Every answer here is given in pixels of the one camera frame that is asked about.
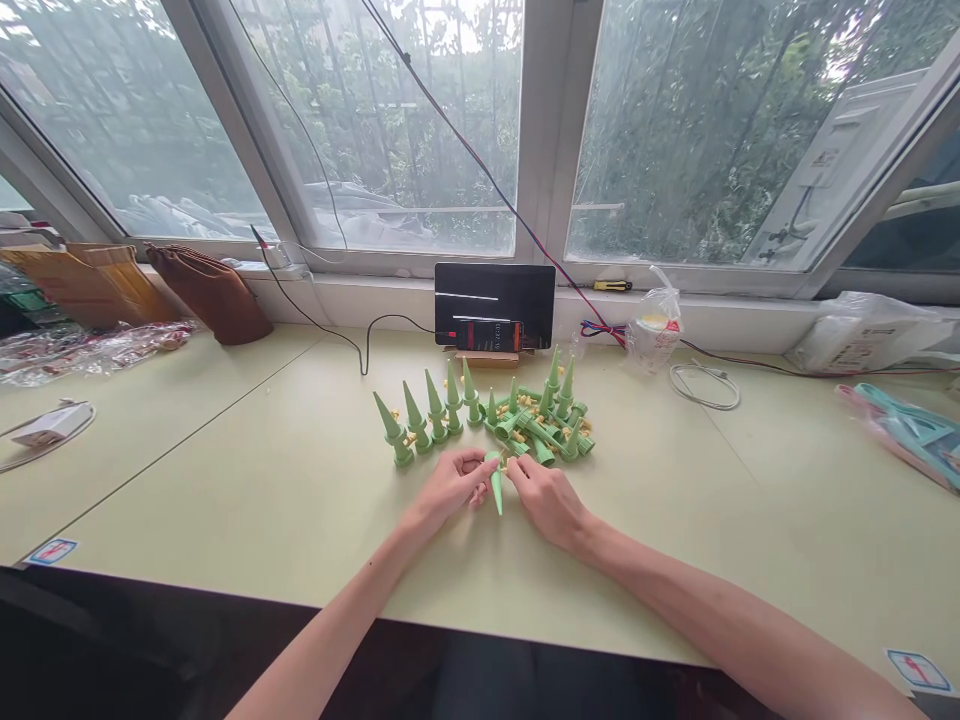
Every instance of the sticker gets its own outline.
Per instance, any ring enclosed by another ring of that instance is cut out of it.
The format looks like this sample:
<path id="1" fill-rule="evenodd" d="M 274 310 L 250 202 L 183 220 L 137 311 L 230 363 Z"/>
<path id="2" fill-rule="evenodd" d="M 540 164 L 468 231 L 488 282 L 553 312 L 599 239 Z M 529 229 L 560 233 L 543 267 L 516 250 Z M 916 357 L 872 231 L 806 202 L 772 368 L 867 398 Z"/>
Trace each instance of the sticker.
<path id="1" fill-rule="evenodd" d="M 887 650 L 887 657 L 910 687 L 923 692 L 952 693 L 953 686 L 937 666 L 920 653 Z"/>
<path id="2" fill-rule="evenodd" d="M 77 543 L 74 540 L 54 538 L 28 557 L 26 562 L 33 565 L 54 565 L 69 555 L 76 546 Z"/>

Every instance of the brown leather bag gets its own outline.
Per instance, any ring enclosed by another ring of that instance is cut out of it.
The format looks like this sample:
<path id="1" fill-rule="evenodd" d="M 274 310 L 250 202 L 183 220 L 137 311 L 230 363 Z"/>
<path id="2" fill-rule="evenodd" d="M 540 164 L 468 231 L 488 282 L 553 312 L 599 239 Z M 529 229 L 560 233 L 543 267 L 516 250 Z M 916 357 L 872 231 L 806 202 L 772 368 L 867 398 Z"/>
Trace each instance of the brown leather bag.
<path id="1" fill-rule="evenodd" d="M 150 264 L 221 345 L 243 345 L 273 331 L 232 267 L 183 245 L 146 245 Z"/>

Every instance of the black cable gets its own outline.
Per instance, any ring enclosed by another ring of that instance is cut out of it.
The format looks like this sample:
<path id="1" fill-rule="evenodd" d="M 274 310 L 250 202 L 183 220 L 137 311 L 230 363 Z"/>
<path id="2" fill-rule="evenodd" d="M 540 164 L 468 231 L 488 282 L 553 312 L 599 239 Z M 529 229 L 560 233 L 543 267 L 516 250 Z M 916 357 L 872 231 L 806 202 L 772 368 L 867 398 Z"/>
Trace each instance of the black cable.
<path id="1" fill-rule="evenodd" d="M 240 11 L 237 10 L 237 6 L 233 4 L 233 0 L 231 0 L 230 2 L 230 7 L 233 9 L 233 14 L 237 16 L 237 22 L 240 23 L 240 27 L 243 28 L 243 34 L 247 36 L 247 42 L 250 43 L 250 49 L 253 50 L 253 54 L 257 56 L 257 60 L 260 61 L 260 64 L 263 66 L 263 69 L 266 71 L 269 78 L 273 81 L 273 84 L 277 88 L 277 92 L 280 93 L 280 97 L 284 99 L 284 101 L 287 103 L 287 107 L 290 108 L 290 111 L 293 113 L 293 116 L 297 119 L 297 122 L 300 123 L 300 127 L 303 130 L 303 134 L 307 136 L 307 142 L 309 142 L 310 147 L 313 148 L 313 154 L 316 156 L 317 162 L 320 165 L 320 172 L 323 173 L 323 181 L 327 185 L 327 193 L 330 195 L 330 205 L 333 207 L 333 219 L 337 221 L 337 229 L 340 231 L 340 237 L 343 238 L 343 249 L 349 250 L 350 246 L 347 244 L 347 235 L 346 233 L 343 232 L 343 226 L 340 224 L 340 215 L 337 214 L 337 201 L 333 197 L 333 188 L 330 186 L 330 178 L 327 177 L 327 168 L 323 164 L 323 159 L 320 157 L 320 151 L 317 149 L 316 144 L 313 142 L 313 138 L 310 136 L 310 131 L 307 130 L 307 125 L 306 123 L 303 122 L 303 118 L 300 117 L 300 113 L 297 112 L 297 109 L 293 106 L 293 103 L 290 101 L 290 98 L 287 97 L 287 94 L 283 91 L 283 88 L 280 86 L 280 83 L 277 82 L 277 78 L 274 77 L 266 61 L 263 59 L 263 56 L 260 54 L 260 51 L 257 50 L 257 46 L 253 44 L 253 38 L 250 37 L 250 32 L 247 30 L 247 26 L 244 24 L 243 18 L 240 17 Z M 300 238 L 297 238 L 297 244 L 303 247 L 303 243 L 300 242 Z"/>
<path id="2" fill-rule="evenodd" d="M 606 325 L 607 321 L 603 319 L 603 316 L 593 306 L 593 303 L 590 302 L 587 296 L 583 294 L 583 291 L 580 290 L 579 287 L 577 287 L 577 283 L 574 282 L 573 278 L 570 277 L 569 273 L 567 273 L 567 271 L 563 268 L 563 265 L 561 265 L 559 262 L 554 260 L 553 257 L 550 255 L 550 253 L 547 252 L 547 248 L 544 247 L 542 242 L 540 242 L 540 238 L 537 237 L 536 233 L 533 232 L 533 230 L 527 224 L 527 221 L 523 219 L 523 217 L 517 211 L 516 207 L 514 207 L 513 203 L 507 199 L 507 196 L 504 194 L 503 190 L 500 189 L 500 186 L 497 184 L 497 181 L 493 177 L 493 173 L 490 172 L 490 169 L 486 166 L 486 164 L 477 154 L 477 151 L 473 149 L 473 147 L 470 145 L 467 139 L 460 133 L 459 130 L 457 130 L 453 122 L 451 122 L 450 118 L 447 117 L 447 114 L 446 112 L 444 112 L 443 108 L 440 106 L 440 103 L 437 102 L 436 98 L 433 97 L 433 94 L 430 92 L 427 86 L 424 85 L 423 80 L 420 79 L 420 76 L 417 74 L 417 71 L 413 69 L 413 62 L 410 58 L 410 53 L 404 52 L 403 48 L 400 47 L 400 43 L 397 41 L 397 38 L 394 36 L 393 32 L 391 32 L 390 28 L 387 26 L 387 23 L 383 19 L 383 16 L 380 15 L 380 11 L 377 10 L 377 8 L 374 6 L 371 0 L 360 0 L 360 2 L 363 4 L 363 7 L 369 13 L 370 17 L 373 18 L 373 21 L 377 25 L 377 27 L 380 28 L 380 31 L 383 33 L 384 37 L 386 37 L 387 42 L 390 43 L 390 46 L 394 49 L 394 51 L 400 57 L 400 60 L 403 62 L 404 66 L 407 68 L 407 71 L 410 73 L 410 76 L 413 78 L 413 81 L 417 84 L 417 87 L 420 88 L 420 91 L 423 93 L 423 96 L 427 99 L 427 102 L 430 103 L 430 105 L 437 112 L 437 114 L 440 116 L 443 122 L 447 125 L 447 127 L 450 128 L 450 130 L 456 136 L 457 140 L 460 141 L 460 144 L 463 146 L 464 150 L 466 150 L 467 153 L 470 155 L 470 157 L 473 158 L 474 162 L 477 163 L 480 170 L 483 171 L 483 174 L 487 176 L 487 179 L 490 181 L 490 184 L 493 185 L 493 189 L 497 193 L 497 195 L 500 197 L 500 200 L 504 203 L 504 205 L 507 206 L 507 208 L 513 214 L 513 216 L 517 219 L 517 222 L 519 222 L 523 226 L 523 229 L 527 231 L 527 234 L 536 244 L 537 248 L 539 248 L 540 252 L 543 253 L 543 256 L 547 258 L 547 260 L 549 260 L 551 263 L 553 263 L 554 267 L 556 267 L 557 270 L 560 271 L 560 274 L 563 275 L 564 278 L 566 278 L 567 282 L 571 284 L 573 289 L 577 291 L 577 294 L 580 295 L 580 297 L 587 304 L 587 306 L 597 316 L 597 319 L 600 321 L 600 323 L 602 325 Z M 617 342 L 620 342 L 621 346 L 623 345 L 623 341 L 621 338 L 617 338 Z"/>
<path id="3" fill-rule="evenodd" d="M 691 350 L 696 350 L 701 355 L 706 355 L 708 358 L 713 358 L 714 360 L 724 360 L 726 362 L 737 363 L 738 365 L 753 365 L 754 367 L 762 367 L 767 370 L 775 370 L 784 375 L 791 375 L 793 377 L 804 377 L 804 378 L 848 378 L 855 377 L 857 375 L 926 375 L 928 373 L 940 373 L 940 372 L 955 372 L 960 370 L 960 368 L 912 368 L 912 367 L 903 367 L 903 368 L 891 368 L 889 370 L 857 370 L 855 372 L 848 373 L 806 373 L 806 372 L 797 372 L 796 370 L 789 370 L 787 368 L 782 368 L 777 365 L 771 365 L 770 363 L 765 363 L 760 360 L 748 360 L 746 358 L 735 358 L 728 355 L 717 355 L 715 353 L 704 350 L 694 345 L 689 340 L 681 339 L 684 345 L 686 345 Z"/>
<path id="4" fill-rule="evenodd" d="M 386 315 L 381 315 L 380 317 L 374 318 L 373 320 L 370 321 L 370 324 L 367 325 L 367 364 L 366 364 L 366 367 L 364 367 L 364 364 L 363 364 L 363 353 L 360 351 L 360 346 L 359 346 L 359 345 L 357 345 L 353 340 L 351 340 L 350 338 L 348 338 L 346 335 L 341 335 L 340 333 L 338 333 L 338 332 L 335 331 L 335 330 L 329 330 L 328 328 L 325 328 L 323 325 L 321 325 L 320 323 L 318 323 L 318 322 L 317 322 L 316 320 L 314 320 L 312 317 L 310 317 L 309 315 L 307 315 L 307 313 L 305 313 L 305 312 L 303 311 L 303 308 L 301 308 L 299 305 L 297 305 L 297 304 L 293 301 L 293 298 L 291 298 L 289 295 L 287 295 L 287 291 L 284 289 L 283 283 L 280 282 L 280 278 L 277 277 L 277 274 L 273 271 L 273 268 L 270 267 L 270 261 L 267 259 L 267 246 L 266 246 L 266 241 L 264 241 L 264 239 L 260 236 L 260 233 L 257 232 L 257 229 L 256 229 L 253 225 L 250 226 L 250 229 L 253 231 L 253 235 L 254 235 L 254 237 L 256 237 L 256 239 L 257 239 L 257 246 L 260 248 L 260 254 L 263 255 L 263 262 L 264 262 L 264 264 L 267 266 L 267 270 L 270 271 L 270 274 L 273 276 L 274 282 L 277 283 L 277 287 L 280 288 L 280 292 L 283 293 L 283 296 L 287 299 L 287 302 L 289 302 L 291 305 L 293 305 L 293 307 L 296 308 L 297 312 L 300 313 L 301 315 L 303 315 L 307 320 L 309 320 L 309 321 L 314 325 L 314 327 L 317 327 L 317 328 L 319 328 L 320 330 L 323 330 L 325 333 L 330 333 L 331 335 L 336 335 L 336 336 L 337 336 L 338 338 L 340 338 L 341 340 L 346 340 L 348 343 L 350 343 L 351 345 L 353 345 L 354 350 L 357 351 L 357 358 L 358 358 L 358 360 L 359 360 L 359 362 L 360 362 L 360 377 L 366 377 L 366 376 L 367 376 L 367 373 L 370 372 L 370 333 L 371 333 L 371 331 L 373 330 L 373 326 L 376 325 L 376 324 L 377 324 L 378 322 L 380 322 L 381 320 L 383 320 L 384 318 L 388 318 L 388 317 L 403 318 L 404 320 L 406 320 L 407 322 L 409 322 L 410 324 L 412 324 L 413 326 L 415 326 L 416 328 L 422 330 L 422 331 L 425 332 L 425 333 L 430 333 L 431 335 L 437 335 L 437 334 L 438 334 L 435 330 L 427 330 L 427 328 L 425 328 L 423 325 L 421 325 L 420 323 L 418 323 L 418 322 L 417 322 L 416 320 L 414 320 L 413 318 L 407 317 L 406 315 L 400 315 L 400 314 L 398 314 L 398 313 L 387 313 Z"/>
<path id="5" fill-rule="evenodd" d="M 811 193 L 813 193 L 813 186 L 807 185 L 803 191 L 803 196 L 800 198 L 800 202 L 797 205 L 797 209 L 793 211 L 793 217 L 790 218 L 790 225 L 787 228 L 787 235 L 797 238 L 798 240 L 804 240 L 807 237 L 806 235 L 797 234 L 797 218 L 800 216 L 800 211 L 803 209 L 803 206 L 807 204 L 807 200 L 810 199 Z"/>

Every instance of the white charger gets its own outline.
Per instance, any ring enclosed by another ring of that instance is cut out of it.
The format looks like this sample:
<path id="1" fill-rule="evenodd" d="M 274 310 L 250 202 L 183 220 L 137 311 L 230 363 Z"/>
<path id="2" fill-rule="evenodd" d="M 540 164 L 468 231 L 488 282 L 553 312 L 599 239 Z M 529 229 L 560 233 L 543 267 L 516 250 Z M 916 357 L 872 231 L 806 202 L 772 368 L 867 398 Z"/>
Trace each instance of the white charger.
<path id="1" fill-rule="evenodd" d="M 26 427 L 20 428 L 10 439 L 27 447 L 41 447 L 66 440 L 86 425 L 93 417 L 93 406 L 83 402 L 41 415 Z"/>
<path id="2" fill-rule="evenodd" d="M 26 465 L 56 450 L 86 430 L 96 417 L 96 408 L 86 400 L 75 402 L 64 399 L 60 401 L 60 407 L 56 410 L 38 415 L 0 432 L 0 437 L 9 435 L 15 443 L 36 449 L 36 452 L 19 457 L 6 465 L 0 465 L 0 473 Z"/>

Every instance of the glass pane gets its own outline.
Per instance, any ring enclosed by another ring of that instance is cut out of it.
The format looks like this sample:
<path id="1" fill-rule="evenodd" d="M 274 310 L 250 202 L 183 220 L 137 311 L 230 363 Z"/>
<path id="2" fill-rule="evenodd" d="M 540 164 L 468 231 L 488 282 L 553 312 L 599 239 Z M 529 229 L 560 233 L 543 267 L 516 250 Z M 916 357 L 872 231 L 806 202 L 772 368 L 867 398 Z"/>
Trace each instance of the glass pane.
<path id="1" fill-rule="evenodd" d="M 0 210 L 9 210 L 11 212 L 22 212 L 30 209 L 30 203 L 4 178 L 0 177 Z"/>
<path id="2" fill-rule="evenodd" d="M 321 245 L 510 256 L 487 178 L 357 0 L 235 0 L 269 81 Z M 374 0 L 424 84 L 515 201 L 522 2 Z M 316 152 L 290 104 L 310 133 Z"/>
<path id="3" fill-rule="evenodd" d="M 0 82 L 129 234 L 265 222 L 157 0 L 4 0 Z"/>
<path id="4" fill-rule="evenodd" d="M 952 0 L 607 0 L 567 258 L 809 269 L 858 148 L 958 26 Z M 841 110 L 863 132 L 834 178 L 811 143 Z"/>
<path id="5" fill-rule="evenodd" d="M 960 273 L 960 131 L 934 153 L 844 267 Z"/>

